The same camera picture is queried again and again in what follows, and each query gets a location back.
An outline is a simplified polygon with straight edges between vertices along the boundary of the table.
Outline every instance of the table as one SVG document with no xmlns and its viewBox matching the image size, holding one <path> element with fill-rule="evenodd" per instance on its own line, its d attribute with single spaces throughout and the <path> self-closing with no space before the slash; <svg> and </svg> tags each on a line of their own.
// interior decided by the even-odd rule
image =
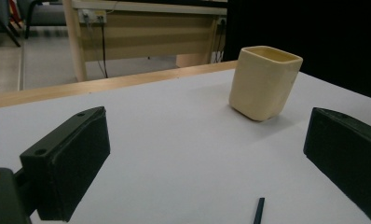
<svg viewBox="0 0 371 224">
<path fill-rule="evenodd" d="M 180 67 L 210 63 L 219 16 L 227 9 L 149 4 L 137 2 L 63 1 L 69 41 L 78 81 L 88 80 L 85 62 L 103 59 L 102 33 L 99 25 L 92 32 L 80 23 L 79 9 L 106 10 L 106 60 L 179 55 Z"/>
<path fill-rule="evenodd" d="M 371 98 L 299 73 L 281 114 L 255 122 L 228 105 L 235 65 L 2 94 L 0 166 L 20 169 L 22 151 L 104 105 L 112 152 L 71 223 L 251 223 L 259 197 L 263 223 L 371 223 L 302 152 L 313 107 L 371 124 Z"/>
</svg>

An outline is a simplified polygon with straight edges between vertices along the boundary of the chair leg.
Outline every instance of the chair leg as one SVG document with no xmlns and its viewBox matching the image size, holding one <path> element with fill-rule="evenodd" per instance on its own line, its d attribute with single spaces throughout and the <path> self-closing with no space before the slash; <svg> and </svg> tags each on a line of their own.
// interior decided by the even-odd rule
<svg viewBox="0 0 371 224">
<path fill-rule="evenodd" d="M 29 29 L 30 29 L 31 27 L 28 25 L 28 24 L 26 24 L 26 29 L 25 29 L 25 39 L 27 39 L 28 37 L 29 37 Z"/>
<path fill-rule="evenodd" d="M 7 27 L 14 34 L 14 36 L 20 37 L 20 34 L 18 34 L 18 32 L 15 30 L 14 26 L 11 25 L 11 23 L 9 23 Z"/>
<path fill-rule="evenodd" d="M 20 22 L 14 17 L 14 15 L 11 15 L 11 19 L 13 19 L 13 21 L 17 24 L 18 28 L 22 28 L 20 26 Z"/>
<path fill-rule="evenodd" d="M 17 47 L 20 47 L 20 43 L 15 38 L 15 36 L 8 30 L 8 28 L 0 21 L 0 26 L 3 28 L 3 30 L 8 34 L 8 36 L 12 39 L 12 41 L 17 45 Z"/>
<path fill-rule="evenodd" d="M 8 34 L 8 36 L 12 39 L 12 41 L 15 43 L 15 45 L 17 45 L 17 47 L 20 47 L 20 43 L 18 42 L 18 40 L 15 38 L 15 36 L 6 28 L 5 26 L 5 30 L 6 30 L 6 33 Z"/>
</svg>

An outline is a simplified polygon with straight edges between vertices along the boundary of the electrical outlet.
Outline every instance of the electrical outlet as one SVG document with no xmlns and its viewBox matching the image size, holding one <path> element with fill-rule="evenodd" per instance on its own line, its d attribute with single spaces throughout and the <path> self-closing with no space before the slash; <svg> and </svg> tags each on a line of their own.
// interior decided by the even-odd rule
<svg viewBox="0 0 371 224">
<path fill-rule="evenodd" d="M 227 25 L 227 17 L 219 17 L 217 20 L 217 25 Z"/>
<path fill-rule="evenodd" d="M 94 9 L 79 9 L 78 19 L 80 23 L 86 23 L 88 18 L 89 23 L 100 23 L 99 18 L 103 18 L 103 23 L 107 23 L 106 11 L 105 10 L 94 10 Z"/>
</svg>

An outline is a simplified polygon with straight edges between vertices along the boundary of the square ceramic cup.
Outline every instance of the square ceramic cup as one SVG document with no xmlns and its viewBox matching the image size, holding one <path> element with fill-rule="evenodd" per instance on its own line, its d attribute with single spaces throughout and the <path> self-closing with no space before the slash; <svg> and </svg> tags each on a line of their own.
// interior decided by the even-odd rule
<svg viewBox="0 0 371 224">
<path fill-rule="evenodd" d="M 299 56 L 268 46 L 241 49 L 229 104 L 253 120 L 279 115 L 302 62 Z"/>
</svg>

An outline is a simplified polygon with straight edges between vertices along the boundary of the white table surface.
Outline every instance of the white table surface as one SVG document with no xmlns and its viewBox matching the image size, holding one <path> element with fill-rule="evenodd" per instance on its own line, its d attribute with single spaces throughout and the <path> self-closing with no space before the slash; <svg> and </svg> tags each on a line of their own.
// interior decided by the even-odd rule
<svg viewBox="0 0 371 224">
<path fill-rule="evenodd" d="M 371 125 L 371 98 L 300 73 L 284 110 L 228 105 L 234 70 L 0 108 L 0 167 L 75 113 L 104 105 L 111 155 L 70 223 L 371 223 L 303 153 L 311 109 Z M 42 222 L 32 215 L 33 223 Z"/>
</svg>

